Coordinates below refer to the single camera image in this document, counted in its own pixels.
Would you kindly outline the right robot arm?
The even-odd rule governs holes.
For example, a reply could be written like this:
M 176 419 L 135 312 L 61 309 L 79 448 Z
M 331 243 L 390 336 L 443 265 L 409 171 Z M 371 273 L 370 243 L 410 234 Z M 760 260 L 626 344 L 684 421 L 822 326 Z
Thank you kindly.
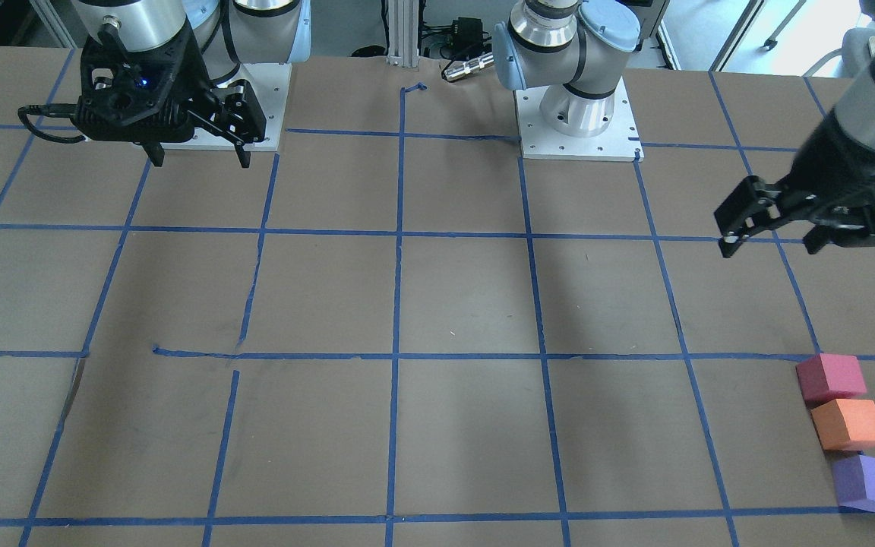
M 275 151 L 289 74 L 310 58 L 308 1 L 77 1 L 87 29 L 71 122 L 87 140 L 166 148 Z

